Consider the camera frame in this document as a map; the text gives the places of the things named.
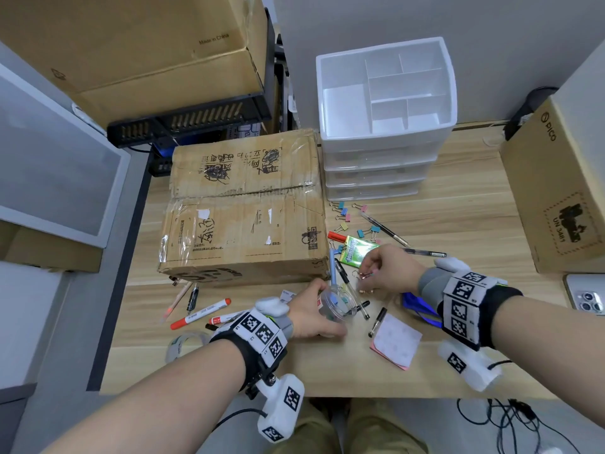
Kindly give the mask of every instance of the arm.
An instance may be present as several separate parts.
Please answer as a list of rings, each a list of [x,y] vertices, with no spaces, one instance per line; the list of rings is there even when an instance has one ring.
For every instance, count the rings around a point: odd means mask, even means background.
[[[419,295],[427,268],[400,248],[369,252],[359,272],[373,275],[359,289]],[[436,304],[440,300],[428,300]],[[594,315],[526,297],[512,297],[496,311],[491,339],[501,351],[557,397],[605,427],[605,353],[598,340],[603,321]]]
[[[316,279],[293,298],[291,338],[343,336],[347,329],[322,317],[317,295],[328,287]],[[149,375],[102,407],[45,450],[195,453],[244,384],[246,365],[231,341],[218,340]]]

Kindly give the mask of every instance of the person's leg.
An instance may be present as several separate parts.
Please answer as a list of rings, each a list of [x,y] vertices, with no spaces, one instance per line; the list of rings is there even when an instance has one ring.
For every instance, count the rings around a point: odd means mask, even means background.
[[[353,398],[345,454],[427,454],[428,446],[399,422],[386,400]]]
[[[301,412],[292,436],[272,446],[266,454],[341,454],[336,429],[308,402],[302,401]]]

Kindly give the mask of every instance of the green gum package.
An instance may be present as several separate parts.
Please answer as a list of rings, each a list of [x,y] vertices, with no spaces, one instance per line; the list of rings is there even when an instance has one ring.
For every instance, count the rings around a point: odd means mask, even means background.
[[[378,247],[378,244],[347,236],[339,260],[345,265],[359,267],[366,254],[376,247]]]

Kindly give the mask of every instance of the smartphone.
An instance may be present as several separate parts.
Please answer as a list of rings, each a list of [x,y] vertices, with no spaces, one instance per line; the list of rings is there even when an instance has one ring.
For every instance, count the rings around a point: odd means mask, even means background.
[[[567,274],[563,283],[576,309],[605,315],[605,274]]]

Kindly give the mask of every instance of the hand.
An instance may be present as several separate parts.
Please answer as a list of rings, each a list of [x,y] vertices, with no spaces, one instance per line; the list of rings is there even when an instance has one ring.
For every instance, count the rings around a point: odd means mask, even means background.
[[[359,272],[373,275],[360,280],[359,290],[382,288],[393,293],[418,294],[418,282],[427,268],[394,245],[381,245],[367,253]]]
[[[317,310],[318,293],[327,288],[328,282],[317,278],[290,301],[288,317],[292,321],[292,338],[311,338],[317,335],[344,336],[347,334],[347,328],[343,324],[326,319]]]

